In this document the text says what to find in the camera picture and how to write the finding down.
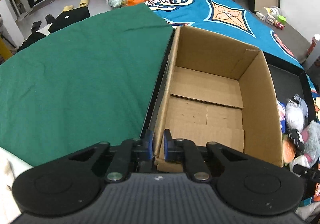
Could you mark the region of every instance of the cardboard box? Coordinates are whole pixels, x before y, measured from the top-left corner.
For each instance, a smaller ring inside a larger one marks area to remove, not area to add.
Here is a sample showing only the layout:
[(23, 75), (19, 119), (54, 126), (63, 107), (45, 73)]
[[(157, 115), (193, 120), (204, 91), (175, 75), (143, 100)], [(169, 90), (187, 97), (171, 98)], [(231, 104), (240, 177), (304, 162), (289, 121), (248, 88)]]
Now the cardboard box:
[(211, 31), (178, 27), (169, 56), (154, 148), (158, 170), (182, 171), (164, 161), (163, 131), (205, 146), (217, 141), (283, 166), (282, 136), (270, 71), (257, 47)]

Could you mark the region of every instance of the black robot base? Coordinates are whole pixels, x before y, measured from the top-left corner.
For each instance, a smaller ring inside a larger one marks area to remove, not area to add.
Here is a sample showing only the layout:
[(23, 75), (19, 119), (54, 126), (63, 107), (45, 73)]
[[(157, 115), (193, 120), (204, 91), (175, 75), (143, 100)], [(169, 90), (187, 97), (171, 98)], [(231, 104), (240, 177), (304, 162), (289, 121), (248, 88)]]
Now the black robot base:
[(168, 129), (164, 151), (183, 173), (155, 170), (150, 131), (34, 167), (13, 184), (22, 212), (13, 223), (303, 223), (294, 214), (303, 184), (290, 171), (216, 142), (172, 139)]

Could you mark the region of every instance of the bed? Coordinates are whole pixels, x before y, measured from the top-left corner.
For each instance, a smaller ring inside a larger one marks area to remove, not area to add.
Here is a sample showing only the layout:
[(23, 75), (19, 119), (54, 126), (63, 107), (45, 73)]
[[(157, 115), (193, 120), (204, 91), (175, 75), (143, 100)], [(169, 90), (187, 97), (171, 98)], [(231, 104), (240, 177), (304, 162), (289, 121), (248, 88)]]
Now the bed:
[(139, 138), (173, 28), (146, 5), (102, 13), (0, 66), (0, 147), (37, 166)]
[[(255, 45), (265, 53), (303, 69), (276, 31), (231, 0), (150, 0), (145, 4), (173, 27), (184, 25), (214, 31)], [(319, 121), (316, 103), (320, 104), (320, 96), (309, 77), (308, 85)]]

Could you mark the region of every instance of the circular pad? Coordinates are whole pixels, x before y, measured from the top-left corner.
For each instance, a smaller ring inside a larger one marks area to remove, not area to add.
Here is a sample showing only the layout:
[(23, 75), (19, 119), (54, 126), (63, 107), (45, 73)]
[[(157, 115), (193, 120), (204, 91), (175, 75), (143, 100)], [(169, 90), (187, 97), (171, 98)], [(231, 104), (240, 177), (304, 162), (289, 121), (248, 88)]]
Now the circular pad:
[(271, 164), (233, 163), (219, 177), (217, 190), (232, 207), (251, 215), (273, 216), (294, 210), (303, 196), (299, 178)]
[(90, 204), (100, 191), (98, 178), (80, 162), (41, 165), (17, 177), (12, 194), (22, 211), (63, 216)]

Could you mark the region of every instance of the white cloth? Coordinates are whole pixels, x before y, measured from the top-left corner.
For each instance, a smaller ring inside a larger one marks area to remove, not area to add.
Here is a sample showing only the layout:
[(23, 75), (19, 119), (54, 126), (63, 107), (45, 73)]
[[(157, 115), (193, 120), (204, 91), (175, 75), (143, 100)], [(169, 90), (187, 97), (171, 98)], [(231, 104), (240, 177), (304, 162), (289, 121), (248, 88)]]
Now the white cloth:
[(320, 202), (314, 202), (304, 207), (298, 207), (296, 214), (310, 222), (320, 212)]
[(52, 23), (48, 24), (47, 26), (43, 27), (42, 29), (37, 30), (36, 32), (40, 32), (40, 33), (48, 36), (50, 34), (49, 28), (50, 28), (51, 24)]
[(9, 224), (20, 214), (12, 196), (14, 176), (32, 168), (15, 155), (0, 147), (0, 223)]

